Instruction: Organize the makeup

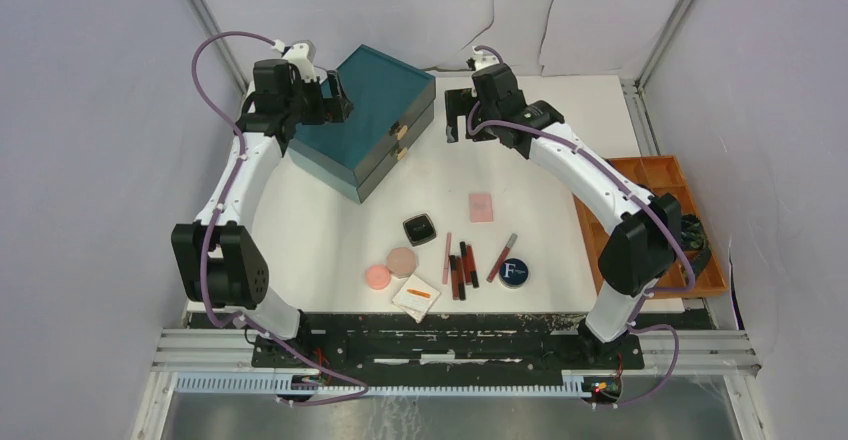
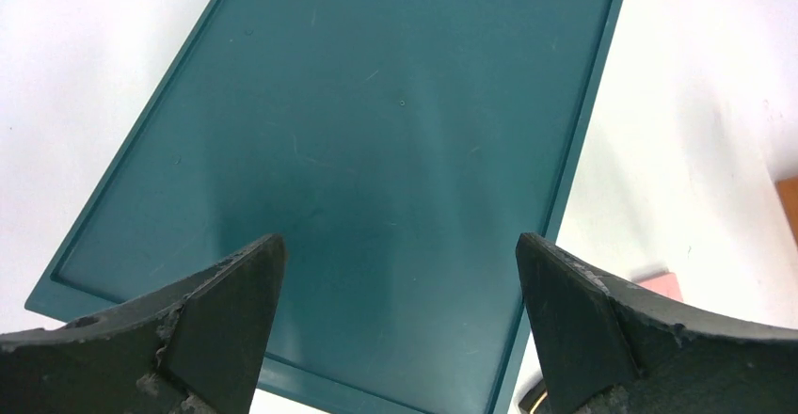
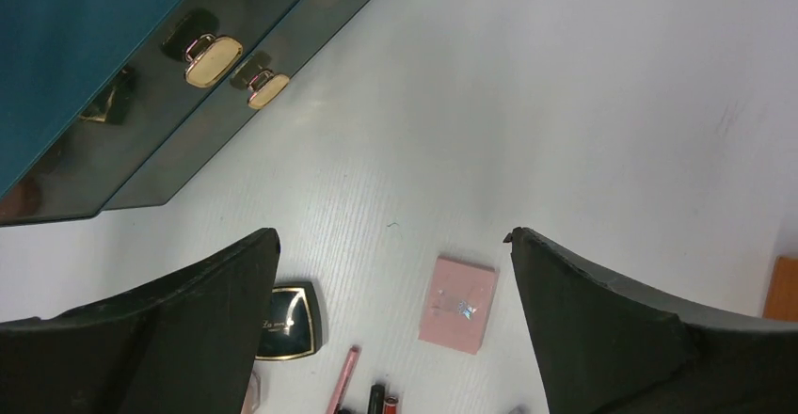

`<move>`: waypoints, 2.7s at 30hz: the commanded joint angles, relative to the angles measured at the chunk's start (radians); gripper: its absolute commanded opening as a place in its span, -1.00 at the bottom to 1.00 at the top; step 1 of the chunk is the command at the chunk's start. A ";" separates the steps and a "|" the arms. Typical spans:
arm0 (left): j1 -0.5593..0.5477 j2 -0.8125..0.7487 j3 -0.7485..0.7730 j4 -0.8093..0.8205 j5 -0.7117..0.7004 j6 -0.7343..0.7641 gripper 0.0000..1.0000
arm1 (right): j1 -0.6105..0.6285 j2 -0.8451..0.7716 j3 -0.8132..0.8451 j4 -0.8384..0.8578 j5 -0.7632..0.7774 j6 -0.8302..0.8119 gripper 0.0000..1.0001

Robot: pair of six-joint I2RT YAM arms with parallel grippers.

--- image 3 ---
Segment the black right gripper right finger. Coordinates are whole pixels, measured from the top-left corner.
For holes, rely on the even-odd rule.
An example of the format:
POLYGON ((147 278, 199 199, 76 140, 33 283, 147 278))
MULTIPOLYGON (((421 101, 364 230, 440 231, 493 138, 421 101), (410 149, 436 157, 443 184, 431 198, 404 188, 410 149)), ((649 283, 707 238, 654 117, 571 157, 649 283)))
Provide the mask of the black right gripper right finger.
POLYGON ((671 295, 517 227, 505 237, 552 413, 793 413, 797 326, 671 295))

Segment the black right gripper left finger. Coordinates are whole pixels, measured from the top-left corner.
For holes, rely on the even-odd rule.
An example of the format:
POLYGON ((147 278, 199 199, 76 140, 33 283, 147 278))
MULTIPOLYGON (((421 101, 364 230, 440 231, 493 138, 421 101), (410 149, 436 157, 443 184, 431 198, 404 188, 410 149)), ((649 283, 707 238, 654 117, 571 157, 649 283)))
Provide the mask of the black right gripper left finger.
POLYGON ((3 323, 2 411, 239 412, 279 255, 262 228, 127 292, 3 323))

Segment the pink square palette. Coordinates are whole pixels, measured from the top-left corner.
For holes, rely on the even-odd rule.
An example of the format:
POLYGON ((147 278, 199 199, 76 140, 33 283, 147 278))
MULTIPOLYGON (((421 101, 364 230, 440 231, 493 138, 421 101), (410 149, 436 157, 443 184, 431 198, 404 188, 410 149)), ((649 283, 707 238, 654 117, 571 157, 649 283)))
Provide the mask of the pink square palette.
POLYGON ((475 355, 480 350, 497 287, 495 269, 437 258, 418 339, 475 355))

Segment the pink lip pencil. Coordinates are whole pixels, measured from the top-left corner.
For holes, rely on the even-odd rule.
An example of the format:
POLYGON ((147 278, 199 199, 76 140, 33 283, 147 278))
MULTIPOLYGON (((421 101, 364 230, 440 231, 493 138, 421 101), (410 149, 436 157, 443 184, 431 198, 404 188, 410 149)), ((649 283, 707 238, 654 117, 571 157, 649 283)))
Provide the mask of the pink lip pencil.
POLYGON ((338 380, 330 396, 325 410, 326 414, 336 414, 343 406, 343 399, 357 365, 359 355, 360 347, 358 345, 352 345, 346 354, 338 380))

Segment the black lipstick tube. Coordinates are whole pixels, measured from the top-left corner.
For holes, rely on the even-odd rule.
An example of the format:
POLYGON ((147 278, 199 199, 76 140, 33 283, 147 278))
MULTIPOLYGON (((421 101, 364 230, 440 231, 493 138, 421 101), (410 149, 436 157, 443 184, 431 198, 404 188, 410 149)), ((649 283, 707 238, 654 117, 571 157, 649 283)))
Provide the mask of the black lipstick tube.
POLYGON ((380 383, 373 384, 370 388, 369 402, 366 413, 383 414, 385 397, 386 397, 386 387, 380 383))

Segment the red lipstick tube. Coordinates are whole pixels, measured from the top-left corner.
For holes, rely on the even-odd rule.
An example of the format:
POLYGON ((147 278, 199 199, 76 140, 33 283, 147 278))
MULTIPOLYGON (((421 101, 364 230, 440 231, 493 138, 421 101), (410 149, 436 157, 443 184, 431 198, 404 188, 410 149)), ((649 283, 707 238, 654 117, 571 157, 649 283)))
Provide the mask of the red lipstick tube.
POLYGON ((387 396, 383 403, 383 414, 397 414, 399 399, 396 396, 387 396))

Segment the clear smoked drawer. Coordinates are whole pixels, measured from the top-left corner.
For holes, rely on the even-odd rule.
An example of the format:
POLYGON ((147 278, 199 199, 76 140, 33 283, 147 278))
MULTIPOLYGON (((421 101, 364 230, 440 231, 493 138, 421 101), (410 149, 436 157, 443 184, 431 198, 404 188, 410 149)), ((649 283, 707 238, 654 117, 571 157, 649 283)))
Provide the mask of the clear smoked drawer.
POLYGON ((139 64, 135 166, 110 210, 167 203, 370 0, 186 0, 139 64))
POLYGON ((158 49, 155 38, 186 0, 144 39, 72 123, 7 192, 3 225, 96 215, 134 168, 140 129, 134 116, 139 64, 158 49))

